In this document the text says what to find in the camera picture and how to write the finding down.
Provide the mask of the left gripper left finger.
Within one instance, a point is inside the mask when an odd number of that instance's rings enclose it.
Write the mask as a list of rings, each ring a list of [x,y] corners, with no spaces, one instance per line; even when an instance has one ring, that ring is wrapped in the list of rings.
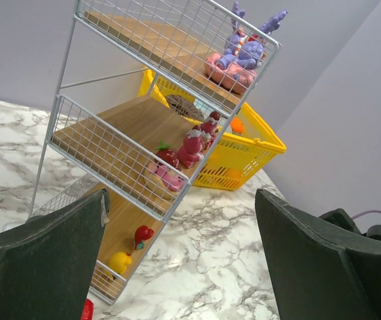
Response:
[[[80,319],[108,221],[98,189],[0,233],[0,319]]]

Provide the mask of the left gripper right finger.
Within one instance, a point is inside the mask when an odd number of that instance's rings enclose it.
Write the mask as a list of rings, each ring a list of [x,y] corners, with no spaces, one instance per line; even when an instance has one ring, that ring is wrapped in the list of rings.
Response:
[[[341,209],[315,217],[266,189],[258,229],[281,319],[381,319],[381,225]]]

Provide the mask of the yellow duck toy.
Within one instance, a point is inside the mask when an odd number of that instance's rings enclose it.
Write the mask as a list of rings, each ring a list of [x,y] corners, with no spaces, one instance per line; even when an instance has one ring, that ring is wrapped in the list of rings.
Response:
[[[131,263],[132,257],[130,253],[118,251],[112,254],[107,264],[107,267],[117,275],[123,275],[127,271],[128,266],[131,265]]]

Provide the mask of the small red apple toy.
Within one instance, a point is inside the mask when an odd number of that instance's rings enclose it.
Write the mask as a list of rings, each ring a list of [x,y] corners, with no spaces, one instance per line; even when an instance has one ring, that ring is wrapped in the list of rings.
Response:
[[[136,251],[141,250],[145,246],[145,241],[148,241],[155,234],[154,230],[141,225],[138,227],[134,234],[134,248]]]

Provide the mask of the pink strawberry donut toy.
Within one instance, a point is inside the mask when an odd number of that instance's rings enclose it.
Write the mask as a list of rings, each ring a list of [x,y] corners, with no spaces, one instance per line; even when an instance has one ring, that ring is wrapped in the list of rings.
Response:
[[[174,167],[179,171],[181,170],[177,154],[171,149],[170,145],[161,141],[156,150],[155,155],[167,163],[167,165],[158,159],[153,159],[153,161],[149,162],[144,171],[146,186],[155,195],[166,200],[172,200],[185,186],[185,178],[170,168]]]

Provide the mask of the red bear toy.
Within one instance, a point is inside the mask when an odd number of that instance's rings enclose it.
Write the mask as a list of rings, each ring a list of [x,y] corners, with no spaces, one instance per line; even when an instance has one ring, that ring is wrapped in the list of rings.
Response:
[[[187,169],[190,169],[204,158],[203,149],[210,141],[211,136],[200,125],[195,125],[187,132],[183,145],[177,151],[177,158]]]

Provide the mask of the red strawberry cake toy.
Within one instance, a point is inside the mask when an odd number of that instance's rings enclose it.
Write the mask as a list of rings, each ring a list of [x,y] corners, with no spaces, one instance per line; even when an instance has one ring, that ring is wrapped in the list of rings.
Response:
[[[199,125],[202,133],[201,137],[204,143],[203,151],[206,151],[215,140],[217,136],[218,123],[220,121],[221,114],[218,111],[212,111],[209,116]]]

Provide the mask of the purple pink donut toy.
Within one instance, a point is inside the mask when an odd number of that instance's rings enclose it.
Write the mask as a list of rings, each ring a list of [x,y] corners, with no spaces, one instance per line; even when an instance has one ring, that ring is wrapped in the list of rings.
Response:
[[[224,40],[223,52],[214,52],[204,60],[204,75],[229,93],[242,95],[277,54],[281,44],[274,42],[272,33],[280,28],[288,10],[273,15],[255,31],[240,21],[246,11],[235,1],[231,34]]]

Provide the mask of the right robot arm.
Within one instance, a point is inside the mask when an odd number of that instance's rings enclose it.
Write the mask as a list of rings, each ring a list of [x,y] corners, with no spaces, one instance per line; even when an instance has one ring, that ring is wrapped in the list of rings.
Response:
[[[351,217],[349,216],[349,214],[347,214],[347,212],[344,209],[337,208],[335,210],[331,210],[329,212],[326,212],[320,215],[318,218],[324,221],[327,221],[344,230],[347,230],[351,233],[355,233],[363,237],[381,241],[381,225],[373,225],[369,227],[365,233],[362,233],[361,230],[357,227],[357,225],[354,222],[357,218],[360,218],[372,213],[381,215],[381,210],[371,209],[371,210],[360,212]]]

